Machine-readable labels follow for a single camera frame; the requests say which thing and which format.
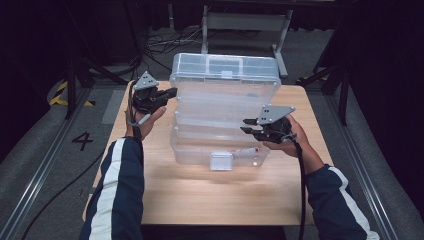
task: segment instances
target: person's right hand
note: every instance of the person's right hand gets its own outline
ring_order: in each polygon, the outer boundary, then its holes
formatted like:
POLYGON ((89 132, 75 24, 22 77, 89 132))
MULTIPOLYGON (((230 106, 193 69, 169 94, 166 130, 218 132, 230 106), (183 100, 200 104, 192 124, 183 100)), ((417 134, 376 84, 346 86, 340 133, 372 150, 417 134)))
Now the person's right hand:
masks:
MULTIPOLYGON (((286 118, 292 125, 292 132, 297 134, 296 142, 298 142, 300 147, 302 148, 302 157, 305 166, 305 173, 309 174, 320 169, 322 166, 324 166, 324 163, 321 160, 320 156, 317 154, 317 152, 309 144, 308 137, 306 136, 306 133, 303 130, 302 126, 296 120, 294 120, 294 118, 290 114, 286 115, 286 118)), ((282 150, 289 156, 298 157, 296 146, 292 141, 282 142, 280 144, 272 142, 263 142, 263 145, 272 150, 282 150)))
MULTIPOLYGON (((308 137, 306 136, 302 126, 292 117, 292 115, 288 114, 286 115, 286 118, 292 126, 291 131, 297 134, 296 141, 302 148, 309 147, 308 137)), ((289 156, 297 157, 296 147, 292 141, 282 142, 280 144, 264 141, 263 145, 272 150, 282 150, 289 156)))

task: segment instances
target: number 4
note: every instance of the number 4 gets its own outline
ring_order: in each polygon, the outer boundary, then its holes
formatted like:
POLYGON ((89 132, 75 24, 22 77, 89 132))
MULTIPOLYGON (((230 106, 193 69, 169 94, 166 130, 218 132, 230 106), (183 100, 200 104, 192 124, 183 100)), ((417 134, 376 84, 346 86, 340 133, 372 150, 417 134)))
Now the number 4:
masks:
POLYGON ((74 138, 74 140, 72 140, 72 142, 82 143, 80 151, 84 151, 85 144, 89 143, 89 142, 93 142, 93 140, 88 139, 89 136, 90 136, 90 133, 84 132, 80 136, 74 138))

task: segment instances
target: wooden table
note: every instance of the wooden table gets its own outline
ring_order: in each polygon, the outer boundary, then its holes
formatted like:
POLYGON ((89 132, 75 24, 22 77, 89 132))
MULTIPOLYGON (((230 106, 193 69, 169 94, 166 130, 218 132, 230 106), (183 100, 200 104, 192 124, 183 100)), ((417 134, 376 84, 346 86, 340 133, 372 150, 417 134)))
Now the wooden table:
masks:
MULTIPOLYGON (((159 88, 168 89, 169 82, 159 88)), ((111 142, 125 133, 124 95, 111 142)), ((292 113, 304 127, 312 146, 325 163, 330 154, 305 90, 281 86, 271 103, 295 106, 292 113)), ((203 225, 298 225, 301 193, 298 160, 281 151, 271 151, 261 167, 234 167, 211 171, 209 166, 179 165, 170 146, 170 134, 177 105, 171 99, 165 115, 143 141, 145 161, 144 224, 203 225)), ((93 187, 100 179, 100 170, 93 187)), ((307 207, 306 223, 313 224, 307 207)))

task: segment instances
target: container lid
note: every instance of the container lid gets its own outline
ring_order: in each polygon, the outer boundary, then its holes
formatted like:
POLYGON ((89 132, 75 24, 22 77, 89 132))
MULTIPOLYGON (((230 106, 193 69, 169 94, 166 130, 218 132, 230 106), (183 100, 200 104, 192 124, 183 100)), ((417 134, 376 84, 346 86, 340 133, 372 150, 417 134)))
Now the container lid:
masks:
POLYGON ((179 81, 204 79, 235 79, 277 82, 281 84, 277 61, 270 57, 249 57, 179 53, 174 56, 171 74, 173 87, 179 81))

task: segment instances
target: gray carpet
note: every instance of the gray carpet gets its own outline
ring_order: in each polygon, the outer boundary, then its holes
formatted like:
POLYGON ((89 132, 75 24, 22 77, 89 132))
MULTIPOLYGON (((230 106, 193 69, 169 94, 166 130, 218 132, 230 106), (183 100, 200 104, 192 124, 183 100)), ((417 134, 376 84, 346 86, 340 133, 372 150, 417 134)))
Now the gray carpet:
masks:
MULTIPOLYGON (((172 31, 162 29, 159 32, 151 32, 151 34, 165 34, 167 32, 172 31)), ((312 69, 331 34, 331 31, 307 32, 303 30, 290 31, 287 34, 282 53, 289 77, 282 80, 283 84, 294 84, 299 77, 312 75, 312 69)), ((216 33, 209 39, 209 53, 271 57, 270 46, 274 43, 273 39, 277 38, 270 33, 259 33, 253 37, 241 36, 231 32, 216 33)), ((170 53, 158 54, 154 57, 156 61, 171 68, 173 56, 179 52, 200 53, 200 44, 194 42, 178 47, 170 53)), ((147 64, 142 63, 139 67, 139 75, 149 70, 156 79, 167 80, 169 78, 169 70, 147 57, 144 60, 147 64)), ((122 77, 128 79, 130 76, 127 74, 122 77)), ((380 233, 381 229, 376 223, 372 208, 352 168, 348 148, 343 144, 343 137, 336 127, 337 119, 332 117, 331 107, 326 100, 327 97, 314 90, 319 86, 319 83, 311 84, 307 88, 309 89, 307 93, 332 159, 350 180, 355 199, 369 219, 371 228, 380 233)), ((19 228, 16 239, 20 239, 29 222, 43 205, 80 174, 102 152, 109 138, 124 89, 125 87, 118 86, 108 79, 96 81, 87 99, 95 101, 95 106, 82 107, 80 110, 64 140, 55 164, 19 228), (85 132, 90 134, 89 139, 93 142, 87 143, 84 151, 81 151, 82 144, 74 143, 72 140, 85 132)), ((330 96, 330 98, 338 99, 337 94, 330 96)), ((65 114, 65 106, 52 106, 51 110, 22 138, 0 165, 0 216, 2 216, 0 226, 2 228, 18 204, 32 175, 43 160, 56 136, 57 129, 65 121, 65 114)), ((348 131, 354 139, 364 165, 372 176, 372 181, 383 201, 398 239, 424 239, 422 220, 387 166, 352 92, 349 94, 347 122, 348 131)), ((98 164, 99 162, 46 208, 32 226, 26 239, 77 239, 83 223, 81 214, 98 164)), ((284 226, 284 230, 287 239, 297 239, 297 226, 284 226)), ((318 239, 314 226, 306 227, 304 239, 318 239)))

